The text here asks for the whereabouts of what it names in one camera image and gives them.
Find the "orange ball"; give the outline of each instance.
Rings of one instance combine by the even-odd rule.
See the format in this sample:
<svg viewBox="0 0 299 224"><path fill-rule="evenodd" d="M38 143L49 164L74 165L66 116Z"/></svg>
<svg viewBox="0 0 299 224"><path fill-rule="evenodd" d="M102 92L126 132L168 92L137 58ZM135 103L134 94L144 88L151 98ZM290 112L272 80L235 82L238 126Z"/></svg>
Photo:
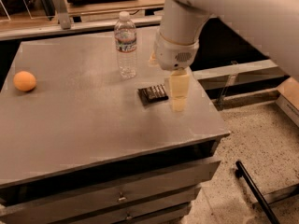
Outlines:
<svg viewBox="0 0 299 224"><path fill-rule="evenodd" d="M36 78L29 72L20 71L14 76L13 84L20 91L30 91L36 86Z"/></svg>

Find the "bottle label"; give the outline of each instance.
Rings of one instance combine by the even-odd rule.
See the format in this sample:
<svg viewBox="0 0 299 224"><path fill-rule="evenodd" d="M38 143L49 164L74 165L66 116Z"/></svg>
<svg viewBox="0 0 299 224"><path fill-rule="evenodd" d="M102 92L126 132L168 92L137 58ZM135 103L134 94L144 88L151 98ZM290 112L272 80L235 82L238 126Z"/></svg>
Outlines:
<svg viewBox="0 0 299 224"><path fill-rule="evenodd" d="M132 52L137 48L136 34L132 32L119 31L115 34L116 50L120 52Z"/></svg>

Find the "plastic bottle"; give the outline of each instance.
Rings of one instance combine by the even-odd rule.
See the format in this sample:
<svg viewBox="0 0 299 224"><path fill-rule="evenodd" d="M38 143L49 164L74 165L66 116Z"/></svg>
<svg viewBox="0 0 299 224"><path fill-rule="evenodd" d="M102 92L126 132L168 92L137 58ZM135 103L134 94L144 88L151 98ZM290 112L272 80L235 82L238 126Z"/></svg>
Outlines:
<svg viewBox="0 0 299 224"><path fill-rule="evenodd" d="M137 72L137 37L136 28L130 19L130 13L120 12L114 27L117 61L124 79L136 76Z"/></svg>

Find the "terrazzo floor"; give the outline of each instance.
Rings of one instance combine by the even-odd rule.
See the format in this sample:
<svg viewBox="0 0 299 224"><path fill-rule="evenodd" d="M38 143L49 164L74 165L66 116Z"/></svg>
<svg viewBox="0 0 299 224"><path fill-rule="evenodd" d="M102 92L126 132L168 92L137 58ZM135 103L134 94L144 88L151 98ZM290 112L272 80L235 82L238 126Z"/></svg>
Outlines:
<svg viewBox="0 0 299 224"><path fill-rule="evenodd" d="M221 116L230 136L216 154L221 165L202 183L191 212L164 224L268 224L243 178L235 178L241 160L262 194L299 183L299 128L280 110L275 90L226 98ZM281 224L299 223L299 195L271 205Z"/></svg>

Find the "bottle cap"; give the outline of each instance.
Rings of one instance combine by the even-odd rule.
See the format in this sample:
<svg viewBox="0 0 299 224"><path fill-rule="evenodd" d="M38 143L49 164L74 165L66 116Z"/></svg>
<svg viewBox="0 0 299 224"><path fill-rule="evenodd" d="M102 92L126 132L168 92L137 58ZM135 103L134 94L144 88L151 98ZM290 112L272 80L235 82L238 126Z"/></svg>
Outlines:
<svg viewBox="0 0 299 224"><path fill-rule="evenodd" d="M120 12L120 20L121 21L129 21L130 20L130 13L127 11Z"/></svg>

